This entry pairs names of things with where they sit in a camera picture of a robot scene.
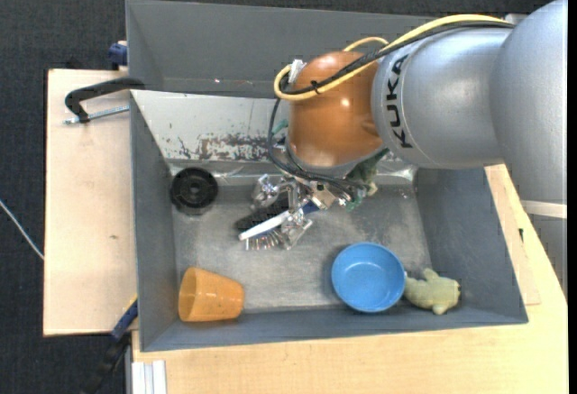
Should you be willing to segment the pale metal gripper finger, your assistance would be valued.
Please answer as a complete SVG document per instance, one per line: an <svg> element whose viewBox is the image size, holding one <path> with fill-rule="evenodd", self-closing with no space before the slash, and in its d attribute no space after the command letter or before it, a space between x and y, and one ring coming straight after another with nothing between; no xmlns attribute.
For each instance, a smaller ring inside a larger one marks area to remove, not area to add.
<svg viewBox="0 0 577 394"><path fill-rule="evenodd" d="M279 198L279 194L286 190L289 182L280 178L277 182L270 179L269 174L260 176L252 189L252 203L256 208L271 206Z"/></svg>
<svg viewBox="0 0 577 394"><path fill-rule="evenodd" d="M257 210L237 222L239 242L298 242L311 227L305 211Z"/></svg>

